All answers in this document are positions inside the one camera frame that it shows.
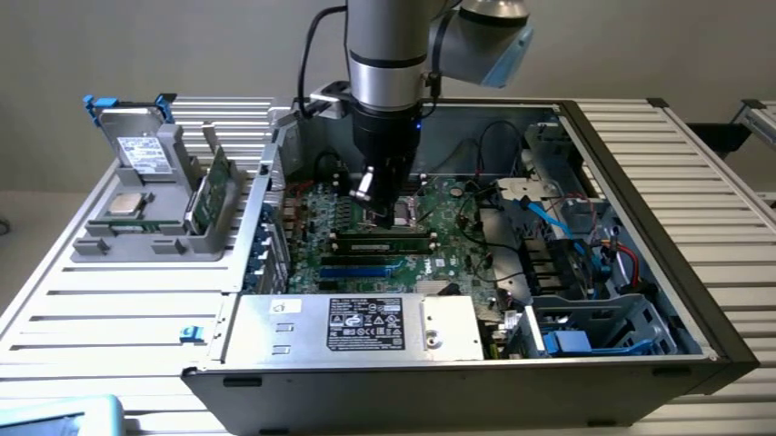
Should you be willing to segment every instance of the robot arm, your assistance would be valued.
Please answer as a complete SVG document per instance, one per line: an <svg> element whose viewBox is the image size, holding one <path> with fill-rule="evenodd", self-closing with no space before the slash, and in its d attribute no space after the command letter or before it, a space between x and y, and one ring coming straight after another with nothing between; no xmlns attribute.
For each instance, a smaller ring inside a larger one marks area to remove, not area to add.
<svg viewBox="0 0 776 436"><path fill-rule="evenodd" d="M523 0L349 0L350 113L364 154L350 194L381 225L393 223L413 168L425 88L436 105L442 76L504 87L532 41L528 17Z"/></svg>

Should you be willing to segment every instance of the barcode label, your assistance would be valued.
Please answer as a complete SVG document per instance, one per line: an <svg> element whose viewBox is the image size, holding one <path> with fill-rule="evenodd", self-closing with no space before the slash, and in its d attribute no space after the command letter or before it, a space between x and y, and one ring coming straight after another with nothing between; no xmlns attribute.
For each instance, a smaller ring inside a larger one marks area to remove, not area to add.
<svg viewBox="0 0 776 436"><path fill-rule="evenodd" d="M126 158L138 174L171 174L173 168L165 156L159 140L154 136L118 138Z"/></svg>

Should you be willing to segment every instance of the motherboard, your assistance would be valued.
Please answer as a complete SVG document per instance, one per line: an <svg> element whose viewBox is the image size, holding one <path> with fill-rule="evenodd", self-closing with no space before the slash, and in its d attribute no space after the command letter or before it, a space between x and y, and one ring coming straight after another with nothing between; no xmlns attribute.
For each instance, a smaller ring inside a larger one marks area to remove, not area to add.
<svg viewBox="0 0 776 436"><path fill-rule="evenodd" d="M453 177L409 186L386 230L332 184L293 186L283 204L289 293L462 294L481 319L498 317L493 259L470 240L484 241L476 188Z"/></svg>

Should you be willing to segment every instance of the power supply label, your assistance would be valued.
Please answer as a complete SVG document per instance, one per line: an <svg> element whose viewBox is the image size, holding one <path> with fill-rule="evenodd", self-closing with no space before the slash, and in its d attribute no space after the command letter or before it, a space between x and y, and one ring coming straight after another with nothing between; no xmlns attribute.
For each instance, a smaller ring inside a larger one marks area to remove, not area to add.
<svg viewBox="0 0 776 436"><path fill-rule="evenodd" d="M326 346L333 352L404 350L401 298L329 300Z"/></svg>

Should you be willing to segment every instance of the warning label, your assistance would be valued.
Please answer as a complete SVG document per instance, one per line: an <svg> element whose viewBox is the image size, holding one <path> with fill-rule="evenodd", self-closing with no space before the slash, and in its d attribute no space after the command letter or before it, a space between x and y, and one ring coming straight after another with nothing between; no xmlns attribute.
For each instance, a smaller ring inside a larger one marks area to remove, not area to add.
<svg viewBox="0 0 776 436"><path fill-rule="evenodd" d="M170 162L162 144L154 136L118 138L126 158L138 174L171 174Z"/></svg>
<svg viewBox="0 0 776 436"><path fill-rule="evenodd" d="M401 298L333 298L326 346L333 352L404 350Z"/></svg>

